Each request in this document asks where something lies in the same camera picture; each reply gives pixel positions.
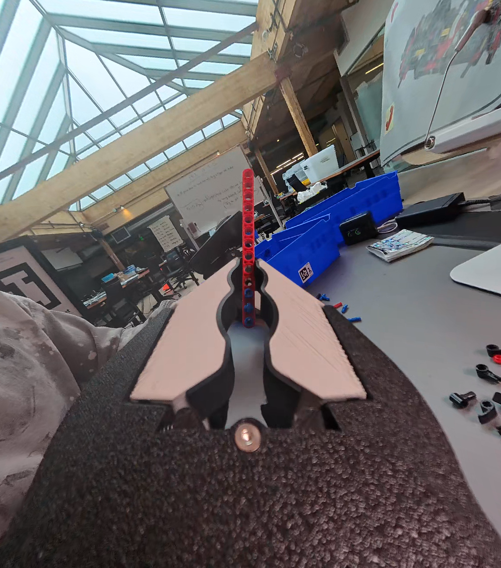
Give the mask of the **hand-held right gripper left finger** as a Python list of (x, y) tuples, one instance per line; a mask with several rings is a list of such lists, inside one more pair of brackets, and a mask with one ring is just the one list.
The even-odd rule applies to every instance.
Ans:
[(189, 408), (211, 429), (225, 429), (235, 383), (228, 330), (239, 316), (238, 275), (233, 259), (176, 302), (130, 401)]

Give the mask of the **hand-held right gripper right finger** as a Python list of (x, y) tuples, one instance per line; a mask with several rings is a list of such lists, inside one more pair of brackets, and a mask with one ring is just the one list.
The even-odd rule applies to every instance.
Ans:
[(267, 329), (262, 418), (271, 429), (330, 428), (330, 404), (366, 401), (368, 392), (322, 302), (265, 261), (256, 277)]

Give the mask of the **red long holed beam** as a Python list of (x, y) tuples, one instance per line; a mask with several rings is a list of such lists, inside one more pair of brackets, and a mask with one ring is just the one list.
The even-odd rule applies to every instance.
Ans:
[(254, 327), (255, 255), (254, 255), (254, 173), (247, 168), (242, 173), (242, 324)]

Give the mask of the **person's left forearm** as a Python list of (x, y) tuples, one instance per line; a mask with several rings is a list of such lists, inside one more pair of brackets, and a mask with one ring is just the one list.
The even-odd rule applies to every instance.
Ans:
[(149, 476), (161, 404), (124, 401), (176, 301), (134, 329), (95, 327), (0, 291), (0, 567), (156, 567), (166, 532)]

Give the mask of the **grey desk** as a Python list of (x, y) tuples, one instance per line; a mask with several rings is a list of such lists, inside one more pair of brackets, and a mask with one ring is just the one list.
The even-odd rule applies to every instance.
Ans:
[(390, 264), (365, 244), (340, 250), (340, 258), (305, 290), (327, 294), (360, 316), (353, 324), (406, 375), (426, 401), (435, 421), (430, 434), (416, 423), (418, 441), (411, 458), (433, 458), (436, 465), (457, 463), (478, 506), (501, 536), (501, 437), (481, 425), (472, 408), (457, 410), (448, 394), (473, 390), (484, 399), (501, 387), (489, 387), (473, 367), (487, 363), (485, 345), (501, 345), (501, 296), (455, 283), (450, 273), (480, 251), (431, 245)]

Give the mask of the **cluttered wooden table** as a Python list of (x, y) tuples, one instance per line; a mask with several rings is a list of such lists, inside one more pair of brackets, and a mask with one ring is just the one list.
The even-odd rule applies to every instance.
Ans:
[(102, 291), (84, 302), (85, 315), (90, 323), (109, 327), (137, 326), (146, 322), (143, 311), (134, 302), (134, 287), (149, 275), (144, 269), (121, 280), (117, 275), (103, 283)]

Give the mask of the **black monitor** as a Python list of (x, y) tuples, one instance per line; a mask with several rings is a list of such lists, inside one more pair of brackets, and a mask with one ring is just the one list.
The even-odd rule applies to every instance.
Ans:
[(240, 257), (242, 225), (241, 211), (223, 219), (189, 261), (192, 271), (207, 280), (235, 257)]

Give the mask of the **flip chart sheet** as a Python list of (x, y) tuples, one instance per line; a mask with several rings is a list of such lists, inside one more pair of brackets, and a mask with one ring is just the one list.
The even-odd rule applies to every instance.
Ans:
[(184, 244), (184, 239), (177, 231), (169, 215), (165, 215), (148, 225), (164, 253), (168, 253)]

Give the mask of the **small black box device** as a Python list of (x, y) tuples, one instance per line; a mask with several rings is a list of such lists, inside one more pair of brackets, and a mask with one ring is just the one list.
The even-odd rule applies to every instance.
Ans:
[(365, 211), (340, 223), (339, 232), (346, 246), (376, 238), (379, 234), (373, 214), (370, 211)]

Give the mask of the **folded sticker booklet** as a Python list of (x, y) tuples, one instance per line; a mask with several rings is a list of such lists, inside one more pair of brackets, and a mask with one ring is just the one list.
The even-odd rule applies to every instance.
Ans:
[(377, 258), (391, 263), (425, 250), (433, 243), (433, 236), (410, 230), (401, 230), (388, 238), (367, 246), (366, 250)]

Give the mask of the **large whiteboard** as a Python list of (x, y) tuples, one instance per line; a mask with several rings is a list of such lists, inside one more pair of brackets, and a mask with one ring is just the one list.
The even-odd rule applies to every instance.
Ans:
[(194, 236), (242, 210), (246, 169), (250, 163), (238, 145), (166, 185), (169, 199)]

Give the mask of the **black power adapter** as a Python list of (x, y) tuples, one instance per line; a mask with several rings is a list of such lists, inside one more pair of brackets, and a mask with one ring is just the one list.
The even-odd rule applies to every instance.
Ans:
[(400, 229), (410, 229), (450, 222), (461, 214), (465, 200), (465, 195), (459, 192), (418, 202), (403, 209), (395, 223)]

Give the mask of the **white storage crate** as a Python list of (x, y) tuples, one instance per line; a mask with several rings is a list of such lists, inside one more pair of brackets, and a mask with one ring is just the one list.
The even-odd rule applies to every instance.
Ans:
[(290, 185), (290, 178), (295, 176), (301, 183), (309, 186), (327, 178), (339, 170), (339, 160), (334, 144), (327, 146), (317, 154), (302, 160), (282, 174), (282, 179)]

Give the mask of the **white book stand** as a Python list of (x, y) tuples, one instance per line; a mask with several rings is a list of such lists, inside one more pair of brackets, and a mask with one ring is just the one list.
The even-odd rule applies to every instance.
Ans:
[[(443, 128), (431, 134), (431, 127), (439, 105), (446, 77), (455, 57), (473, 36), (476, 29), (493, 18), (493, 11), (488, 8), (478, 10), (462, 38), (456, 44), (439, 89), (436, 104), (425, 137), (424, 147), (427, 152), (442, 154), (453, 151), (486, 148), (491, 159), (501, 168), (501, 108), (479, 115), (472, 119), (461, 120), (453, 126)], [(451, 279), (461, 285), (477, 288), (501, 296), (501, 245), (498, 245), (471, 260), (453, 268)]]

